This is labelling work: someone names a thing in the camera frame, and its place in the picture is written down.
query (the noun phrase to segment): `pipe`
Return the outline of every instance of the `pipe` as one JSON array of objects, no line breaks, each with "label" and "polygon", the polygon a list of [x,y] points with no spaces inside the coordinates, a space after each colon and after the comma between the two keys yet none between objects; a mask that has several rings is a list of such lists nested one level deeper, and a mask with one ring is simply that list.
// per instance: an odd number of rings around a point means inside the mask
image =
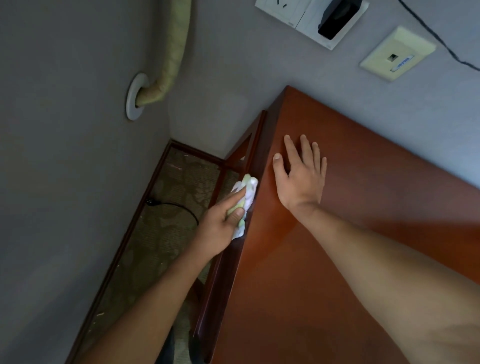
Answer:
[{"label": "pipe", "polygon": [[162,72],[149,87],[140,89],[135,99],[137,107],[163,100],[175,83],[187,42],[191,8],[192,0],[172,0]]}]

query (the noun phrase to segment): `patterned carpet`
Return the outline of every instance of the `patterned carpet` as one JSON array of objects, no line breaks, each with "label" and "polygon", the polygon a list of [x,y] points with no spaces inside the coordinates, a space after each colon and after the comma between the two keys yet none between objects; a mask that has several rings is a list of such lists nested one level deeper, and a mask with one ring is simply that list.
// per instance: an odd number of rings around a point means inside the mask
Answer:
[{"label": "patterned carpet", "polygon": [[[207,210],[218,178],[215,164],[171,149],[153,188],[152,197],[189,208],[198,219]],[[238,174],[228,172],[219,198],[237,181]],[[176,206],[145,206],[128,246],[117,266],[96,318],[80,353],[88,349],[167,269],[193,237],[195,219]],[[205,283],[209,266],[199,275]],[[190,363],[188,307],[182,306],[175,321],[175,363]]]}]

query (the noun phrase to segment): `black cable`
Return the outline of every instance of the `black cable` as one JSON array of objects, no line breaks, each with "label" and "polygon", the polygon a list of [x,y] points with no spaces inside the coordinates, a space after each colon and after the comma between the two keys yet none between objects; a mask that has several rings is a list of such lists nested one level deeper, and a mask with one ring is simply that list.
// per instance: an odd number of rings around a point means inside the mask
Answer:
[{"label": "black cable", "polygon": [[470,67],[473,70],[476,70],[476,71],[480,72],[479,67],[477,67],[477,66],[475,66],[475,65],[473,65],[469,62],[461,61],[460,58],[455,54],[455,52],[453,52],[445,44],[443,39],[441,39],[440,36],[437,33],[435,33],[432,28],[430,28],[428,25],[426,25],[426,23],[418,15],[416,15],[415,12],[412,9],[410,9],[407,4],[405,4],[402,0],[398,0],[398,2],[400,4],[402,4],[402,6],[405,8],[405,10],[407,10],[415,19],[418,20],[418,22],[421,24],[421,26],[423,26],[431,35],[433,35],[435,37],[436,40],[438,40],[448,50],[448,53],[450,53],[450,55],[453,57],[454,60],[456,60],[458,63],[464,64],[464,65]]},{"label": "black cable", "polygon": [[172,206],[176,206],[176,207],[180,207],[180,208],[183,208],[185,211],[187,211],[190,215],[193,216],[193,218],[195,219],[195,221],[197,222],[197,225],[199,224],[198,222],[198,219],[197,217],[195,216],[195,214],[189,210],[187,207],[185,207],[184,205],[180,205],[180,204],[176,204],[175,202],[162,202],[162,201],[158,201],[158,200],[155,200],[153,198],[148,198],[145,203],[149,206],[158,206],[158,205],[172,205]]}]

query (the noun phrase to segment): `reddish-brown wooden furniture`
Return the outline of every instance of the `reddish-brown wooden furniture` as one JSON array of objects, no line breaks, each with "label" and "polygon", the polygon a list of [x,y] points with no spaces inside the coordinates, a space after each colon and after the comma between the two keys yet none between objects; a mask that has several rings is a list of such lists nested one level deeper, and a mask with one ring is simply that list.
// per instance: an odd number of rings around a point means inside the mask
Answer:
[{"label": "reddish-brown wooden furniture", "polygon": [[205,361],[406,363],[277,198],[273,154],[285,156],[285,134],[303,133],[328,158],[324,208],[480,283],[480,191],[287,87],[224,165],[260,185],[245,236],[215,259],[205,285],[194,332]]}]

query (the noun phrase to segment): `white cloth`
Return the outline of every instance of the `white cloth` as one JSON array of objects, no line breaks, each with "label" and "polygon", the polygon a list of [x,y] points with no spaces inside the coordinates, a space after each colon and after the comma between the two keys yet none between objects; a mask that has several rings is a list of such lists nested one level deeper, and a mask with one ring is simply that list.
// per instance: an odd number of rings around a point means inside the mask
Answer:
[{"label": "white cloth", "polygon": [[230,215],[233,211],[235,211],[236,208],[242,207],[245,210],[245,214],[243,214],[243,217],[239,221],[238,226],[235,228],[235,231],[233,232],[233,239],[239,238],[240,236],[243,236],[245,232],[245,218],[247,217],[247,211],[252,206],[253,203],[253,198],[255,197],[255,192],[257,192],[257,185],[258,185],[258,179],[255,177],[252,177],[249,174],[246,174],[243,177],[243,180],[236,182],[233,185],[232,191],[240,191],[243,187],[247,187],[247,190],[245,191],[245,196],[230,210],[228,210],[228,215]]}]

